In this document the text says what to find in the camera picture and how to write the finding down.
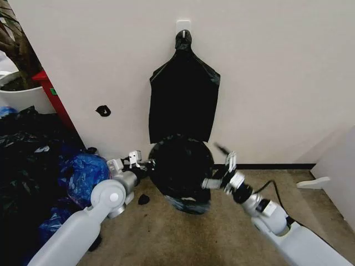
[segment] white wall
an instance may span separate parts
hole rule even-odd
[[[330,148],[311,170],[315,178],[328,176],[324,191],[355,231],[355,127]]]
[[[221,74],[210,144],[240,163],[316,162],[355,124],[353,0],[10,4],[83,141],[107,158],[148,153],[149,77],[173,55],[178,18]]]

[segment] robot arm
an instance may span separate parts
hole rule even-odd
[[[55,232],[29,262],[29,266],[74,266],[100,233],[106,218],[120,215],[134,198],[139,178],[133,171],[122,171],[121,160],[107,162],[111,179],[98,183],[91,194],[92,206],[75,212]]]
[[[234,152],[228,155],[226,168],[221,187],[251,216],[254,226],[277,247],[290,265],[352,265],[317,234],[292,219],[279,204],[263,198],[245,184],[244,175],[236,171]]]

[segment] black scrap on floor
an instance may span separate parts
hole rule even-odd
[[[146,205],[150,201],[150,198],[146,194],[142,194],[138,199],[139,205]]]

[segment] black trash bag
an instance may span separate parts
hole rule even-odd
[[[214,161],[203,142],[169,136],[153,147],[149,158],[156,163],[150,173],[152,182],[176,209],[191,214],[209,210],[211,193],[201,184],[212,177]]]
[[[191,49],[191,34],[176,36],[176,52],[150,78],[150,143],[182,134],[208,141],[214,122],[220,74]]]
[[[57,184],[60,164],[81,150],[80,138],[57,114],[39,114],[31,106],[0,119],[3,265],[19,265],[37,251],[38,226],[50,217],[53,202],[66,195]]]

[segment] brown carpet floor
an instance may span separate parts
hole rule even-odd
[[[300,190],[312,179],[304,170],[245,170],[254,188],[276,180],[282,202],[293,218],[310,227],[355,264],[355,235],[323,191]],[[138,205],[139,196],[150,197]],[[277,201],[272,186],[263,195]],[[102,224],[103,241],[78,265],[287,265],[277,250],[251,224],[231,197],[212,191],[211,209],[194,216],[169,205],[149,179],[136,189],[126,211]]]

